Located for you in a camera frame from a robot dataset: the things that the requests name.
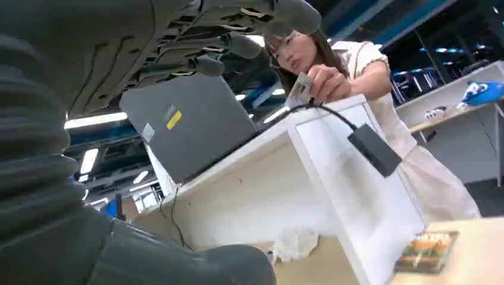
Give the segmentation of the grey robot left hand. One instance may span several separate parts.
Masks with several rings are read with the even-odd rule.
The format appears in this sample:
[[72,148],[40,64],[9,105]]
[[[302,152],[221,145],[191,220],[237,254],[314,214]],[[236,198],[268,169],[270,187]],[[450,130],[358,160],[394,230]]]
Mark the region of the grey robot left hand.
[[86,205],[65,122],[142,79],[223,73],[202,48],[254,58],[248,32],[321,19],[306,1],[2,1],[1,283],[275,284],[253,246],[192,252]]

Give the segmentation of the person's hand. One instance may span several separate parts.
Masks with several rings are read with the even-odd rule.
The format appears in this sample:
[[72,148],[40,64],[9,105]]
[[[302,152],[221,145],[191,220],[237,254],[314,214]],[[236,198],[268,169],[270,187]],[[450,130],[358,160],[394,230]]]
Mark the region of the person's hand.
[[315,104],[334,102],[351,95],[350,82],[334,67],[313,65],[307,75],[311,80],[310,95]]

